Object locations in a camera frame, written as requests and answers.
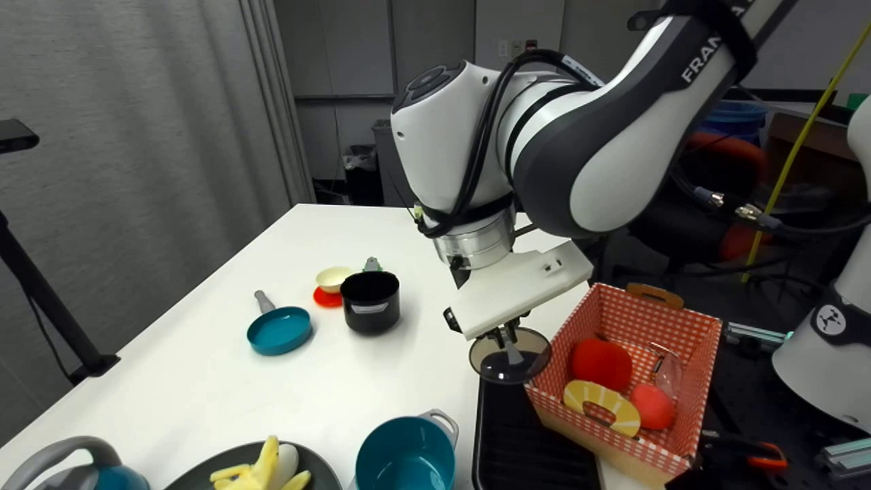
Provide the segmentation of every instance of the white table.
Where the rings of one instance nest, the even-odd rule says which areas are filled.
[[[518,247],[556,242],[525,235]],[[355,334],[340,311],[310,300],[318,269],[363,268],[369,257],[403,283],[403,319],[381,337]],[[316,337],[287,358],[256,358],[246,340],[258,315],[256,289],[279,304],[307,307]],[[351,483],[356,450],[377,426],[442,408],[460,423],[458,487],[472,487],[480,378],[465,359],[468,340],[442,321],[452,292],[449,269],[405,209],[301,204],[129,344],[111,374],[83,382],[12,439],[0,483],[47,443],[98,436],[154,487],[166,487],[203,461],[269,432],[310,447]],[[586,292],[577,287],[537,307],[528,325],[552,334]],[[603,480],[637,487],[611,468]]]

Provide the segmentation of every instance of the pink basket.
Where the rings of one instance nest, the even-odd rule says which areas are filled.
[[[525,394],[531,397],[541,426],[551,430],[584,443],[642,483],[665,485],[688,472],[698,457],[722,321],[686,311],[682,296],[663,289],[641,287],[641,292],[642,294],[629,294],[623,289],[597,283],[556,334],[552,359],[541,375],[525,383]],[[684,370],[679,386],[679,419],[669,430],[642,430],[641,436],[627,439],[563,407],[571,347],[595,334],[603,334],[629,352],[635,370],[633,386],[650,378],[660,352],[679,358]]]

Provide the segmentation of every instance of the black cup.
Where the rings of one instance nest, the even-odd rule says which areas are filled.
[[[344,283],[347,321],[359,334],[381,334],[401,319],[401,281],[393,272],[359,272]]]

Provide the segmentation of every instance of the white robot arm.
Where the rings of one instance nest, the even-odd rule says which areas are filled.
[[[558,53],[412,83],[393,130],[419,228],[460,287],[449,326],[487,334],[592,279],[575,242],[611,235],[650,204],[692,122],[755,66],[755,47],[789,6],[672,0],[607,84]],[[520,73],[528,62],[563,73]],[[518,204],[535,225],[575,242],[513,254]]]

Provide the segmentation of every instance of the yellow cable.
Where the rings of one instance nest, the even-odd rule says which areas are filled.
[[[826,88],[823,98],[816,102],[816,106],[814,106],[811,118],[807,121],[807,125],[799,130],[799,140],[795,140],[793,148],[789,148],[789,155],[786,155],[786,162],[785,162],[785,168],[781,168],[780,179],[776,179],[776,186],[774,186],[774,191],[770,191],[770,197],[769,197],[765,216],[780,204],[781,191],[785,191],[785,186],[786,186],[786,176],[789,176],[789,172],[793,172],[793,163],[795,163],[795,159],[799,159],[799,151],[807,144],[807,140],[808,140],[808,133],[811,133],[811,129],[814,129],[823,106],[829,106],[829,102],[833,98],[835,88],[838,88],[841,78],[846,77],[852,61],[861,54],[861,50],[863,50],[863,43],[868,42],[868,36],[871,36],[871,23],[865,24],[863,36],[852,43],[852,50],[850,50],[846,57],[841,61],[835,77],[829,83],[829,88]],[[759,246],[762,246],[762,232],[755,235],[755,246],[752,246],[752,254],[750,254],[750,258],[746,258],[750,268],[756,262]]]

